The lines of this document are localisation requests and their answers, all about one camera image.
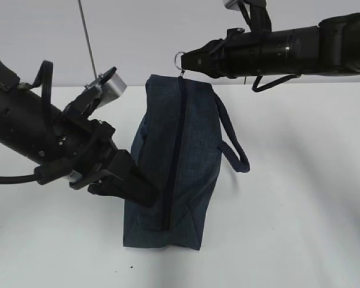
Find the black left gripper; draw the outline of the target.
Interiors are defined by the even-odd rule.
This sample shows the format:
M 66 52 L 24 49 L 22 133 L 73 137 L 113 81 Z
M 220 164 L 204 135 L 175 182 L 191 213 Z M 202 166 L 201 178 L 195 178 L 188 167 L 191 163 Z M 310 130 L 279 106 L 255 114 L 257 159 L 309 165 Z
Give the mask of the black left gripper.
M 89 120 L 71 105 L 60 111 L 40 100 L 32 111 L 36 117 L 32 123 L 37 126 L 32 130 L 35 182 L 45 185 L 69 176 L 75 190 L 88 185 L 93 195 L 118 197 L 144 207 L 155 204 L 158 189 L 128 151 L 117 149 L 112 140 L 115 129 L 110 124 Z

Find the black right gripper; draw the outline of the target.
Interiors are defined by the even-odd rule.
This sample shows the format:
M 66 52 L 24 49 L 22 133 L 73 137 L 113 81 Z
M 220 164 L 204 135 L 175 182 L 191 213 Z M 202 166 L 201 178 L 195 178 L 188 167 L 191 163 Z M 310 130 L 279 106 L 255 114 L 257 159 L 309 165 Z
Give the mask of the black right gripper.
M 263 33 L 245 32 L 242 28 L 227 30 L 224 39 L 214 39 L 194 53 L 181 56 L 181 68 L 202 73 L 212 79 L 235 79 L 264 75 L 260 56 Z

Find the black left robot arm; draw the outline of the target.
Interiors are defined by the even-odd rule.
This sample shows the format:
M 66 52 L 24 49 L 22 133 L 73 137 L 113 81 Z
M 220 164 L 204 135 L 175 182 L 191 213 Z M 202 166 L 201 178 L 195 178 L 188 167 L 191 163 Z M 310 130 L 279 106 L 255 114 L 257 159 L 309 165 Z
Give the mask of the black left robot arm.
M 115 129 L 90 119 L 125 92 L 116 68 L 99 75 L 63 110 L 51 102 L 52 75 L 53 64 L 44 61 L 33 83 L 22 82 L 0 61 L 0 143 L 36 163 L 31 174 L 0 176 L 0 184 L 46 185 L 65 178 L 74 190 L 152 206 L 159 192 L 130 153 L 116 147 Z

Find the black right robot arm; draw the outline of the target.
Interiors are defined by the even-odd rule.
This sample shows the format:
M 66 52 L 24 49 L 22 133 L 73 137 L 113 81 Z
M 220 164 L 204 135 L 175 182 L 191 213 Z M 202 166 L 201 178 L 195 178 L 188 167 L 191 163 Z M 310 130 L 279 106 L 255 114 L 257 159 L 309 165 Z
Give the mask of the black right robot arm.
M 283 31 L 229 31 L 226 38 L 183 54 L 181 66 L 213 79 L 360 75 L 360 13 Z

